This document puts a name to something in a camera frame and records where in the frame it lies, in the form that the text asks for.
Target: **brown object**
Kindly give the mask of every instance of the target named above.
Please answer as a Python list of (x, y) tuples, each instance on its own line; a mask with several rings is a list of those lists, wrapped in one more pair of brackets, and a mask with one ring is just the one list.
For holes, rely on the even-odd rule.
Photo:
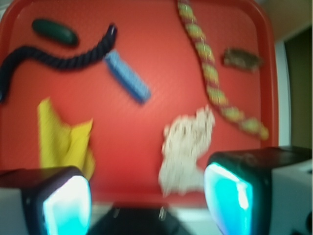
[(256, 71), (263, 64), (263, 59), (243, 49), (228, 48), (224, 53), (224, 64), (242, 70)]

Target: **cyan light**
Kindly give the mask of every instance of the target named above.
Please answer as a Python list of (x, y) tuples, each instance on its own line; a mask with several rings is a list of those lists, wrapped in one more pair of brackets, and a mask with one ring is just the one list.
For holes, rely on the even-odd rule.
[(225, 235), (249, 235), (252, 185), (218, 163), (204, 172), (204, 192), (213, 219)]
[(85, 235), (91, 217), (91, 194), (83, 176), (73, 176), (43, 203), (48, 235)]

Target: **blue plastic stick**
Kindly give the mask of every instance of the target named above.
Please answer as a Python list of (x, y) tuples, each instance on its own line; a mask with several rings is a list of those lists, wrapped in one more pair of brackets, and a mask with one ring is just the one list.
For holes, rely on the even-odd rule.
[(128, 64), (120, 59), (116, 50), (109, 52), (105, 56), (104, 61), (107, 62), (114, 77), (139, 103), (145, 103), (151, 97), (148, 86)]

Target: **braided rope toy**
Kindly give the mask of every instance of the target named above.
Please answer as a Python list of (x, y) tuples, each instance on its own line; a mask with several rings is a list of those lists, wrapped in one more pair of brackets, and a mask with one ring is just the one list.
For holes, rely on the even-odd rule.
[(15, 69), (26, 59), (34, 59), (57, 70), (82, 69), (92, 63), (102, 60), (114, 46), (117, 27), (110, 24), (107, 33), (101, 41), (86, 53), (69, 58), (58, 58), (40, 49), (22, 46), (11, 52), (0, 67), (0, 103), (4, 102), (10, 88), (11, 79)]
[(198, 57), (201, 60), (206, 92), (210, 102), (227, 121), (237, 124), (239, 129), (248, 134), (266, 140), (268, 138), (268, 129), (257, 118), (246, 117), (243, 111), (230, 105), (224, 92), (220, 89), (219, 75), (215, 68), (212, 49), (206, 43), (206, 36), (197, 23), (189, 0), (178, 0), (178, 9), (188, 36), (194, 43)]

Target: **white crumpled fabric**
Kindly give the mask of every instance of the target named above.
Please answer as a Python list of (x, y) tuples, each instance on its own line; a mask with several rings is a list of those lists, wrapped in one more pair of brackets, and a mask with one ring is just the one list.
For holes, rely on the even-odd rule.
[(206, 106), (196, 116), (179, 116), (164, 128), (163, 163), (158, 181), (166, 197), (172, 192), (184, 195), (188, 191), (203, 191), (203, 171), (197, 160), (211, 144), (215, 118)]

